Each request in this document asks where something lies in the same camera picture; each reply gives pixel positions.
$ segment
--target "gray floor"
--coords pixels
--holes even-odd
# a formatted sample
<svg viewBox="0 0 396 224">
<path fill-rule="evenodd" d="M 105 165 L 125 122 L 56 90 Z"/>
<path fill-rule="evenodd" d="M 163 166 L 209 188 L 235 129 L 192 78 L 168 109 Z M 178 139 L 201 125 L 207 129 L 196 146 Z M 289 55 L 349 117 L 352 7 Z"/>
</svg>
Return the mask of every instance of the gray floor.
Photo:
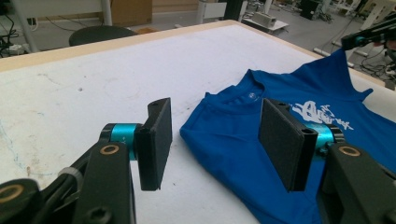
<svg viewBox="0 0 396 224">
<path fill-rule="evenodd" d="M 274 32 L 273 35 L 308 50 L 313 50 L 313 48 L 323 49 L 327 52 L 337 50 L 338 48 L 332 45 L 332 41 L 338 40 L 344 35 L 358 32 L 363 24 L 360 19 L 339 15 L 336 12 L 331 12 L 330 14 L 332 22 L 326 22 L 321 19 L 311 21 L 301 17 L 298 12 L 291 10 L 290 7 L 278 7 L 276 5 L 272 5 L 269 14 L 289 25 L 282 30 Z M 152 27 L 160 31 L 175 29 L 175 24 L 182 26 L 196 24 L 195 18 L 195 11 L 158 13 L 153 15 L 152 24 L 135 26 L 131 27 L 131 29 L 137 30 L 142 27 Z M 100 22 L 97 20 L 41 21 L 36 31 L 34 31 L 34 36 L 41 50 L 66 48 L 68 46 L 68 37 L 73 31 L 96 24 L 100 24 Z M 25 43 L 18 25 L 16 25 L 16 29 L 17 34 L 20 36 L 11 39 L 11 41 L 14 44 Z M 388 79 L 389 77 L 384 75 L 384 69 L 381 69 L 383 68 L 381 66 L 389 62 L 389 58 L 381 53 L 382 47 L 374 48 L 372 45 L 368 45 L 362 50 L 369 54 L 368 59 L 356 54 L 349 58 L 349 61 L 355 64 L 355 69 L 361 70 L 362 64 L 374 64 L 373 66 L 375 66 L 376 70 L 368 71 L 364 69 L 362 71 L 374 77 Z"/>
</svg>

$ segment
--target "brown box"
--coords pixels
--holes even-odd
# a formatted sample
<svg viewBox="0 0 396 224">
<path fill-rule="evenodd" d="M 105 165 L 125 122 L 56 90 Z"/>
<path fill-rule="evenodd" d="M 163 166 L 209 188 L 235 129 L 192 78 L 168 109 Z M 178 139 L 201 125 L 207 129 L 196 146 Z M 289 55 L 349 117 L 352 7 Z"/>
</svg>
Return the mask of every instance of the brown box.
<svg viewBox="0 0 396 224">
<path fill-rule="evenodd" d="M 134 26 L 152 21 L 152 0 L 112 0 L 113 25 Z"/>
</svg>

